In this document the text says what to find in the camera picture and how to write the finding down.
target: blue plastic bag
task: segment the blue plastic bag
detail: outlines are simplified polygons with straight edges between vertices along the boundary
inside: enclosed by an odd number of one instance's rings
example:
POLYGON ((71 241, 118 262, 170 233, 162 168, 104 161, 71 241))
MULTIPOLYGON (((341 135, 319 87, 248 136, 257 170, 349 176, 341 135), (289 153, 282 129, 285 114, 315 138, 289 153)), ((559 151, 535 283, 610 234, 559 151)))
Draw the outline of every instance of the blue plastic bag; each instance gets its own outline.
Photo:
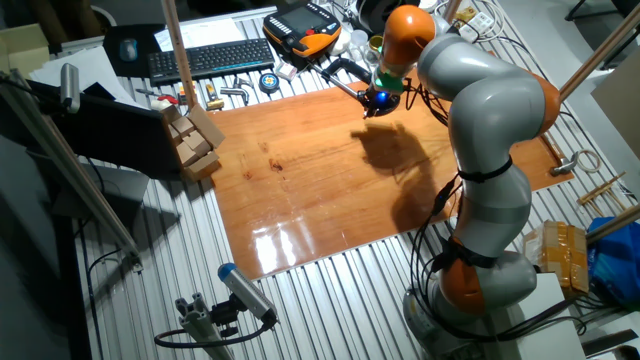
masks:
MULTIPOLYGON (((613 218, 596 218, 593 231, 613 218)), ((590 282, 629 310, 640 309, 640 225, 631 223, 607 235, 587 252, 590 282)))

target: white paper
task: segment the white paper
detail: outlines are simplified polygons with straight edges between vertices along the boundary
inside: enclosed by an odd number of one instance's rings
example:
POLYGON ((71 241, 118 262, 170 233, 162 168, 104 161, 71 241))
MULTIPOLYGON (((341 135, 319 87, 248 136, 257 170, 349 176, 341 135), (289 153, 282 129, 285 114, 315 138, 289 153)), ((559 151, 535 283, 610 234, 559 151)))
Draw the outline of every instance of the white paper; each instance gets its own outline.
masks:
MULTIPOLYGON (((244 36, 231 19, 181 25, 180 33, 185 49, 244 40, 244 36)), ((155 37, 160 45, 160 50, 173 50, 169 30, 162 30, 156 33, 155 37)))
POLYGON ((102 46, 81 50, 73 55, 46 62, 42 65, 42 69, 35 70, 29 75, 37 82, 60 86, 60 70, 67 63, 78 68, 80 91, 84 91, 94 83, 99 83, 115 98, 115 101, 146 109, 136 103, 127 90, 122 87, 102 46))

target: orange controller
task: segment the orange controller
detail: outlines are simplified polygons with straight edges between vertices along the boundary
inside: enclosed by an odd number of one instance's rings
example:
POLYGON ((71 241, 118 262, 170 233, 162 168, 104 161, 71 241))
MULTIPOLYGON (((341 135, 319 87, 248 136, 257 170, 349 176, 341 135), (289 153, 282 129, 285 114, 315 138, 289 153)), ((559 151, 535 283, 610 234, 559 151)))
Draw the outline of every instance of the orange controller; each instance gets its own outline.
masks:
POLYGON ((262 28, 285 51, 309 59, 322 56, 342 31, 335 16, 310 3, 268 15, 262 28))

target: tape roll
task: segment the tape roll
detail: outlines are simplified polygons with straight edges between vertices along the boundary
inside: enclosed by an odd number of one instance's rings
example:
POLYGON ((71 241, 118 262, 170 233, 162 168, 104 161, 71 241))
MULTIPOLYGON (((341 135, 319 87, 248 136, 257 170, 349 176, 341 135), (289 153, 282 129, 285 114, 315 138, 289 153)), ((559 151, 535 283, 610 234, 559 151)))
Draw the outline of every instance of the tape roll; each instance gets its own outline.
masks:
POLYGON ((273 73, 263 74, 260 76, 260 90, 266 94, 273 94, 280 89, 280 80, 273 73))

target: small tool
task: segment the small tool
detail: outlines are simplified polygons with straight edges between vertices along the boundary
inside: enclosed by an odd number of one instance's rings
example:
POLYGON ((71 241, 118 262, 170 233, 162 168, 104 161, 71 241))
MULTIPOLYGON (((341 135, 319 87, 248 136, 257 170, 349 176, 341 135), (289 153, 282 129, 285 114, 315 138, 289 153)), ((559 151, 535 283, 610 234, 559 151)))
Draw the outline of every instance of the small tool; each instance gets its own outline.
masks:
POLYGON ((207 111, 220 110, 224 107, 224 100, 218 98, 218 93, 216 93, 216 89, 211 84, 207 84, 207 95, 209 96, 209 101, 207 101, 207 111))
POLYGON ((233 81, 233 87, 239 89, 242 85, 253 87, 253 83, 251 81, 236 76, 236 79, 233 81))
POLYGON ((280 80, 275 74, 267 73, 260 76, 260 90, 265 94, 273 94, 280 89, 280 80))
POLYGON ((148 96, 157 96, 159 101, 167 100, 168 102, 170 102, 173 105, 178 105, 179 104, 178 99, 174 98, 171 95, 158 94, 158 93, 153 92, 151 90, 145 90, 145 89, 136 89, 136 92, 139 92, 140 94, 144 94, 144 95, 148 95, 148 96))
POLYGON ((576 151, 575 153, 573 153, 573 155, 571 156, 571 160, 567 159, 567 158, 562 158, 560 159, 561 161, 561 165, 551 169, 550 173, 551 176, 558 176, 558 175, 562 175, 562 174, 568 174, 570 173, 576 166, 578 166, 582 171, 587 172, 587 173, 594 173, 597 172, 598 170, 600 170, 600 167, 602 166, 602 162, 600 160, 600 157, 598 156, 598 154, 596 154, 595 152, 591 151, 591 150, 587 150, 587 149, 583 149, 580 151, 576 151), (592 169, 589 169, 587 167, 585 167, 584 165, 582 165, 579 162, 579 156, 580 154, 588 154, 593 156, 596 159, 596 166, 592 169))
POLYGON ((220 93, 224 95, 240 95, 244 101, 244 106, 249 105, 249 93, 245 89, 220 88, 220 93))

